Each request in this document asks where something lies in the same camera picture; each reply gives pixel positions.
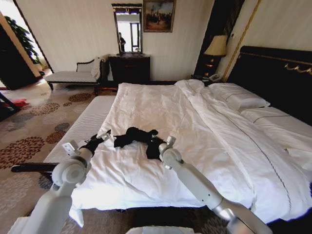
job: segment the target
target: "green leaves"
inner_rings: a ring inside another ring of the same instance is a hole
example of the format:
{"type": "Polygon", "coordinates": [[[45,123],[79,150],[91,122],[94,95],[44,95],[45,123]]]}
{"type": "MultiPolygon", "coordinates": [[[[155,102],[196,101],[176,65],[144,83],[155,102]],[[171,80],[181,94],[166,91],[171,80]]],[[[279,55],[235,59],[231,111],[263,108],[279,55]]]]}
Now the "green leaves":
{"type": "Polygon", "coordinates": [[[34,64],[40,63],[40,59],[38,57],[38,53],[34,50],[34,46],[32,45],[32,40],[28,37],[30,34],[26,29],[16,24],[16,21],[8,16],[4,16],[8,24],[11,26],[13,32],[16,37],[19,39],[20,43],[24,47],[26,53],[29,58],[32,60],[34,64]]]}

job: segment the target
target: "framed painting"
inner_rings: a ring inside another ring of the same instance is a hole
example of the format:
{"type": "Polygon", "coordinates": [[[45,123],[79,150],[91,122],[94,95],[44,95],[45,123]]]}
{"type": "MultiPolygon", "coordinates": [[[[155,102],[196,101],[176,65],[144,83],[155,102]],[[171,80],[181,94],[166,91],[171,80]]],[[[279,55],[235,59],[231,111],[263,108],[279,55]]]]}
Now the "framed painting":
{"type": "Polygon", "coordinates": [[[144,0],[144,32],[171,33],[176,0],[144,0]]]}

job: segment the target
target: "pillow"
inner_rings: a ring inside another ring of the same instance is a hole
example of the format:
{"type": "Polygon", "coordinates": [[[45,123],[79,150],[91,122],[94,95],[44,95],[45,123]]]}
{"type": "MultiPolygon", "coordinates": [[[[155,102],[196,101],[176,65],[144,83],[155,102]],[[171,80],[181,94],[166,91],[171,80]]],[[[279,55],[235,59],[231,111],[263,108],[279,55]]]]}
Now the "pillow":
{"type": "Polygon", "coordinates": [[[286,149],[293,161],[312,171],[312,127],[274,108],[248,109],[241,114],[286,149]]]}
{"type": "Polygon", "coordinates": [[[228,104],[231,109],[241,110],[258,108],[270,104],[256,94],[233,83],[215,83],[209,85],[214,96],[228,104]]]}
{"type": "Polygon", "coordinates": [[[93,67],[92,67],[92,70],[91,70],[91,75],[95,78],[95,79],[98,79],[99,76],[100,76],[100,58],[98,57],[95,57],[94,58],[94,61],[93,61],[93,67]]]}
{"type": "Polygon", "coordinates": [[[76,72],[91,72],[94,66],[94,60],[90,62],[78,62],[76,72]]]}

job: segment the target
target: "floral carpet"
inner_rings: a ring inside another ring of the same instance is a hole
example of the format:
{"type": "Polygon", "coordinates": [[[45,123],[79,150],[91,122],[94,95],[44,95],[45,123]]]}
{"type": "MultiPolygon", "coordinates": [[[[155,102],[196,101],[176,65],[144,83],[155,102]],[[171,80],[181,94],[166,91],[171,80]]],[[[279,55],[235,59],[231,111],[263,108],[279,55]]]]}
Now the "floral carpet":
{"type": "MultiPolygon", "coordinates": [[[[15,91],[2,91],[8,99],[25,98],[28,105],[0,122],[0,233],[27,216],[51,183],[39,173],[12,173],[23,162],[42,162],[95,97],[92,87],[55,85],[51,91],[41,80],[15,91]]],[[[101,95],[115,95],[103,92],[101,95]]],[[[68,219],[63,234],[124,234],[132,227],[181,226],[203,234],[225,234],[226,222],[207,207],[135,208],[126,211],[84,210],[81,229],[68,219]]]]}

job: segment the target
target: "table lamp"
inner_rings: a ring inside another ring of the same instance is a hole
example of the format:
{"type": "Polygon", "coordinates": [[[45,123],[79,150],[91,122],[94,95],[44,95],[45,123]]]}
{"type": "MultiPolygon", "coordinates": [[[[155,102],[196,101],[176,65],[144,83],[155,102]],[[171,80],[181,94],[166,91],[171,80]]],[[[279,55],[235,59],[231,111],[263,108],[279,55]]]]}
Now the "table lamp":
{"type": "Polygon", "coordinates": [[[214,58],[210,59],[210,61],[205,64],[206,67],[210,70],[210,72],[206,72],[205,76],[211,75],[210,73],[214,73],[216,68],[215,66],[218,65],[219,59],[217,59],[215,63],[215,57],[221,57],[226,55],[226,35],[214,36],[213,41],[209,45],[208,49],[204,52],[205,55],[213,56],[214,58]]]}

